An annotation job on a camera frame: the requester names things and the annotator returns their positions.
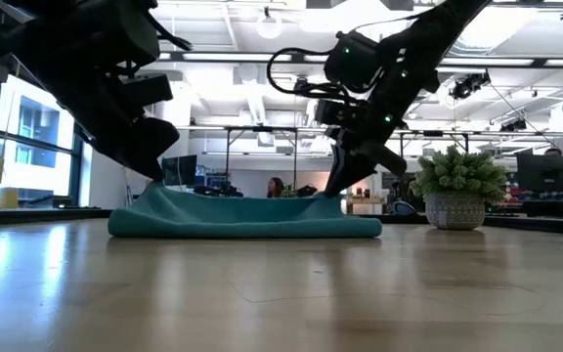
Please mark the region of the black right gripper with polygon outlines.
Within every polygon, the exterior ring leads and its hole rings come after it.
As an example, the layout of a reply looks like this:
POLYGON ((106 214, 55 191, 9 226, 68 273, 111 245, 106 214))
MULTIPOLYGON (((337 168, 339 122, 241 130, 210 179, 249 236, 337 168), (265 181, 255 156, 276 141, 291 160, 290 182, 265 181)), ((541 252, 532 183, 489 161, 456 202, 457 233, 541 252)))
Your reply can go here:
MULTIPOLYGON (((371 95, 367 100, 339 102, 355 108, 353 123, 339 127, 352 131, 362 139, 379 140, 386 144, 403 122, 409 108, 409 98, 400 95, 371 95)), ((374 173, 375 163, 365 154, 332 147, 333 164, 325 186, 326 196, 337 196, 341 191, 374 173)))

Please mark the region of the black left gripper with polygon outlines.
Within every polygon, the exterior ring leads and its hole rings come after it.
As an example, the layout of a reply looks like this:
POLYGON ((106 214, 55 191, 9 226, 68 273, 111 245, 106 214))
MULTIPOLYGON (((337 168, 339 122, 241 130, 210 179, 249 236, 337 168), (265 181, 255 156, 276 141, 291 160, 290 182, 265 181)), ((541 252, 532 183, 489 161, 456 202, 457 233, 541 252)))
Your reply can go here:
POLYGON ((145 113, 130 102, 117 77, 41 79, 68 110, 95 150, 156 182, 163 180, 156 160, 180 139, 171 123, 145 113))

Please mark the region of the teal microfiber towel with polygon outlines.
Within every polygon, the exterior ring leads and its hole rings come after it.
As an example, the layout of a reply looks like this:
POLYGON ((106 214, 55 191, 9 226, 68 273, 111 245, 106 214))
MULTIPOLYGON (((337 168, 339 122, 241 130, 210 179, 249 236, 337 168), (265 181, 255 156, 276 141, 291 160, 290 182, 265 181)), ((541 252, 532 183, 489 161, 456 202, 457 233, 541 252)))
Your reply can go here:
POLYGON ((115 209, 108 232, 138 239, 373 239, 379 220, 348 216, 340 198, 210 197, 151 183, 115 209))

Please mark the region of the black computer monitor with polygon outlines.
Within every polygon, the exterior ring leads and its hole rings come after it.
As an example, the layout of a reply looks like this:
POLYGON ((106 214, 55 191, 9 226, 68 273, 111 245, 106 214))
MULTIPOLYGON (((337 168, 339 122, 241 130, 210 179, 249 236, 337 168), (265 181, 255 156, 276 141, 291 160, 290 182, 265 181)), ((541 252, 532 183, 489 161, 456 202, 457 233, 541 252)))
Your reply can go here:
POLYGON ((563 156, 517 155, 517 181, 522 191, 563 192, 563 156))
POLYGON ((184 155, 161 161, 165 186, 193 186, 195 184, 196 156, 184 155))

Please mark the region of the artificial green potted plant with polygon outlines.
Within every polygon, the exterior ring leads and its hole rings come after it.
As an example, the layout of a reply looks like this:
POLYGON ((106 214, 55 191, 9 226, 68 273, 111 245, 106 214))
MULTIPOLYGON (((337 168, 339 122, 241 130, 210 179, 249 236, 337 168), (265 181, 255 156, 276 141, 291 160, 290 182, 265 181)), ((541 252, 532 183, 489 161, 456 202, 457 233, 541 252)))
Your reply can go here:
POLYGON ((490 154, 463 154, 449 146, 418 160, 412 192, 423 198, 428 222, 440 230, 474 230, 486 206, 504 200, 506 169, 490 154))

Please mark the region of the black framed window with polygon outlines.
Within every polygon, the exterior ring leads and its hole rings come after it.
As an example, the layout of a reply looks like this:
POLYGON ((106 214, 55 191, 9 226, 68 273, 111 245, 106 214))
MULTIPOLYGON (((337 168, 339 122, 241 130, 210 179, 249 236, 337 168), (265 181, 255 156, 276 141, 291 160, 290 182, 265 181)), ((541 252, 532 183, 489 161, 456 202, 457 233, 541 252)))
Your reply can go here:
POLYGON ((0 194, 19 202, 77 201, 81 141, 71 115, 48 92, 10 75, 0 84, 0 194))

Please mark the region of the small yellow container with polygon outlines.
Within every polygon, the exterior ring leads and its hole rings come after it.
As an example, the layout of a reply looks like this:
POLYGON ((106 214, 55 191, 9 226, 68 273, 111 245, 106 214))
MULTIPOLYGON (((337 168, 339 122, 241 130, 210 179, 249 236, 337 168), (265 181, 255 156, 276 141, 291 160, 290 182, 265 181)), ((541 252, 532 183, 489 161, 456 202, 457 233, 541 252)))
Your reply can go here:
POLYGON ((0 208, 14 209, 19 207, 19 189, 18 188, 1 188, 0 189, 0 208))

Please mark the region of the black ceiling track light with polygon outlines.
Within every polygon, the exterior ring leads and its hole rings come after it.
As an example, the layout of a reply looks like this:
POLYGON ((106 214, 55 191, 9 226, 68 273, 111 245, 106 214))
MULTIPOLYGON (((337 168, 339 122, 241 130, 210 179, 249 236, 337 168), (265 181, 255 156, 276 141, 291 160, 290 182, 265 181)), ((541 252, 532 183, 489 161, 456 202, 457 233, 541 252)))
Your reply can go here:
POLYGON ((528 123, 524 118, 517 118, 504 122, 500 127, 500 132, 519 132, 524 131, 528 127, 528 123))

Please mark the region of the long ceiling light strip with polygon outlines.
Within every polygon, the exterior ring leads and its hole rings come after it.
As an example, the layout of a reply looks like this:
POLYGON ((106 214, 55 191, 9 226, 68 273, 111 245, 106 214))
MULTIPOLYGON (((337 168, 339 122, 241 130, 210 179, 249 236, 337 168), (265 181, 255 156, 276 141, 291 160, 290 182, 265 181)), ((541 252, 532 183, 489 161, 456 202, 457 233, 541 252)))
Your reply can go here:
MULTIPOLYGON (((159 62, 197 62, 197 63, 265 63, 273 53, 244 53, 244 52, 192 52, 178 51, 161 52, 159 62)), ((327 54, 281 54, 277 61, 290 64, 316 65, 324 64, 327 54)), ((501 56, 472 56, 472 57, 445 57, 441 66, 457 67, 532 67, 532 68, 562 68, 563 57, 543 58, 509 58, 501 56)))

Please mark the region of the black background rig frame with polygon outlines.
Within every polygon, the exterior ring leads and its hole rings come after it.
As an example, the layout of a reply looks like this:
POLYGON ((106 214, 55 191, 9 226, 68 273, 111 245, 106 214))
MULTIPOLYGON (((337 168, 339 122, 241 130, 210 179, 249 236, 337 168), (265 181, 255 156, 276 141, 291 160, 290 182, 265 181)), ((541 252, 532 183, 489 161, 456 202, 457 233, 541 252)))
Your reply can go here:
POLYGON ((362 139, 360 136, 339 127, 330 127, 327 129, 304 129, 297 127, 282 127, 282 126, 212 126, 212 125, 195 125, 195 126, 182 126, 179 127, 180 131, 223 131, 226 137, 225 151, 223 156, 226 158, 226 168, 229 168, 229 154, 231 153, 231 144, 233 142, 232 133, 238 131, 239 134, 243 132, 253 133, 274 133, 279 132, 282 134, 293 133, 295 139, 291 140, 291 145, 294 146, 294 152, 290 155, 296 159, 298 158, 298 135, 301 131, 311 130, 312 132, 323 132, 328 138, 334 141, 331 146, 331 151, 326 153, 326 157, 332 156, 332 147, 338 145, 346 151, 356 151, 360 154, 365 154, 369 159, 375 163, 374 172, 377 165, 381 165, 389 170, 397 177, 403 177, 407 172, 408 165, 406 160, 389 150, 384 143, 379 140, 362 139))

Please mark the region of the black metal table frame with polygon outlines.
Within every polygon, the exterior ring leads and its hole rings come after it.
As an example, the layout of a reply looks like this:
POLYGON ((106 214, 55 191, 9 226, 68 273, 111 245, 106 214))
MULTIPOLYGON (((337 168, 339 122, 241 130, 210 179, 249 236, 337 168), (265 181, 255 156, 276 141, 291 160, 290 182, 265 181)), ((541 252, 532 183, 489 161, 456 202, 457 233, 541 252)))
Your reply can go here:
MULTIPOLYGON (((110 214, 111 210, 108 209, 90 208, 0 210, 0 225, 107 219, 110 214)), ((378 219, 384 225, 428 225, 426 217, 421 215, 362 215, 362 218, 378 219)), ((483 225, 485 227, 563 234, 563 219, 487 215, 483 225)))

